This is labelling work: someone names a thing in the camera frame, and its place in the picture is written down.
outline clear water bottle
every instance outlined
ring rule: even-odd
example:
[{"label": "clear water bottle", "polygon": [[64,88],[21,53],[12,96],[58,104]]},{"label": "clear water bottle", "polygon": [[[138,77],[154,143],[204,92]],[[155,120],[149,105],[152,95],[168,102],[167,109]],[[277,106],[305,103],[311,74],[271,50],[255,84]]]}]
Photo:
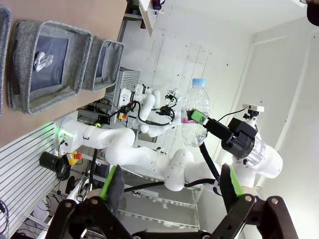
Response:
[{"label": "clear water bottle", "polygon": [[209,97],[204,90],[205,83],[204,79],[193,79],[192,88],[187,92],[181,108],[181,134],[184,144],[189,147],[199,147],[206,138],[207,130],[197,122],[188,120],[187,117],[187,112],[192,110],[209,114]]}]

